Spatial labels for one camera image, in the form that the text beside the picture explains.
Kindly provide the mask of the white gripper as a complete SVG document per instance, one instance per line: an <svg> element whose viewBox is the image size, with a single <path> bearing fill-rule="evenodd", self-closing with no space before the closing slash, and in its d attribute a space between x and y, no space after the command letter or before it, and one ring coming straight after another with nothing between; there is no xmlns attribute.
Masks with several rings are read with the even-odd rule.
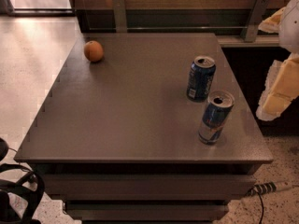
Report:
<svg viewBox="0 0 299 224"><path fill-rule="evenodd" d="M257 118L263 121L278 118L299 96L299 0L291 0L263 20L258 29L271 34L277 33L278 27L280 46L292 54L283 62L274 60L269 68L256 110Z"/></svg>

